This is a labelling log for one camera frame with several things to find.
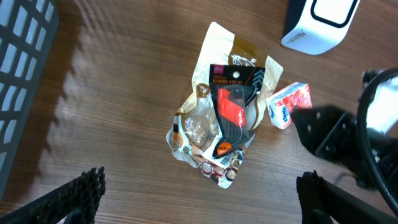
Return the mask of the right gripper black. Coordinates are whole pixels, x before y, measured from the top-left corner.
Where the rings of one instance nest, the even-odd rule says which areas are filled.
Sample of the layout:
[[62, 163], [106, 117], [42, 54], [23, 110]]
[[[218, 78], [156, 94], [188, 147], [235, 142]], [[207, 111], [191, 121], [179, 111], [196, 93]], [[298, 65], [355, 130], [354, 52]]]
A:
[[302, 145], [315, 157], [369, 174], [356, 138], [356, 116], [336, 106], [295, 109], [291, 113]]

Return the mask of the hex wrench set package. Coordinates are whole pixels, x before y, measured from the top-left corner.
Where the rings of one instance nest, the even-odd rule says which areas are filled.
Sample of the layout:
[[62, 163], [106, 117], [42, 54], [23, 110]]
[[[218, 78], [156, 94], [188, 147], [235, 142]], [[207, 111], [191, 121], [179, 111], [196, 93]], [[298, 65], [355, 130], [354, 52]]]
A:
[[253, 136], [249, 105], [260, 94], [266, 69], [243, 65], [210, 65], [209, 84], [221, 129], [212, 157], [220, 159], [243, 147]]

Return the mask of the red Kleenex tissue pack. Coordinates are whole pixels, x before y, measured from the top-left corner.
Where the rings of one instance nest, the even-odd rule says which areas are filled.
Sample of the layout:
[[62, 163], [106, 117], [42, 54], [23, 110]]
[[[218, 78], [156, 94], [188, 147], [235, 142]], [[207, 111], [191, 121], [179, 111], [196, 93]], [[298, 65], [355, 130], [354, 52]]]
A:
[[295, 82], [266, 98], [271, 123], [285, 129], [292, 123], [295, 109], [312, 108], [310, 88], [307, 83]]

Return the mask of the beige snack bag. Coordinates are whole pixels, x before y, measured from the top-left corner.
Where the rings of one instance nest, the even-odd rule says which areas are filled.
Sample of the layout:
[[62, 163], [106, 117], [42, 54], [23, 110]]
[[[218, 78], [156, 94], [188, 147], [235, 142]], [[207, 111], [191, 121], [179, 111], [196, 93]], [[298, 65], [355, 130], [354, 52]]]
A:
[[[209, 84], [211, 64], [266, 69], [261, 92], [249, 105], [249, 124], [252, 125], [254, 136], [243, 147], [220, 159], [212, 157], [215, 146], [221, 139], [221, 129], [215, 115]], [[264, 118], [266, 98], [273, 94], [282, 72], [282, 66], [272, 57], [218, 23], [212, 22], [193, 72], [193, 93], [177, 110], [172, 128], [166, 135], [173, 156], [200, 169], [205, 177], [227, 189], [243, 163], [246, 149], [254, 140], [257, 127]]]

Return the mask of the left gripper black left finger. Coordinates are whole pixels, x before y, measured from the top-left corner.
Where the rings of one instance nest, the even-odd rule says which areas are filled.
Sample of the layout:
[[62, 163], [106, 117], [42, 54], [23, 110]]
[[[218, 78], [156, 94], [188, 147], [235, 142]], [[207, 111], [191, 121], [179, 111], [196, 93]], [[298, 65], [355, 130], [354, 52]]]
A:
[[1, 223], [94, 223], [105, 191], [104, 167], [92, 168], [76, 179], [1, 217]]

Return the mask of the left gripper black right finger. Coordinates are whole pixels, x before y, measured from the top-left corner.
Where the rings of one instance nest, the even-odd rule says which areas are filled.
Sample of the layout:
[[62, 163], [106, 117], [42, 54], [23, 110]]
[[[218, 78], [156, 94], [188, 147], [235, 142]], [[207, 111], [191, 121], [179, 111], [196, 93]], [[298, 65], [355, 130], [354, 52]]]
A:
[[297, 177], [302, 223], [397, 224], [394, 218], [313, 172]]

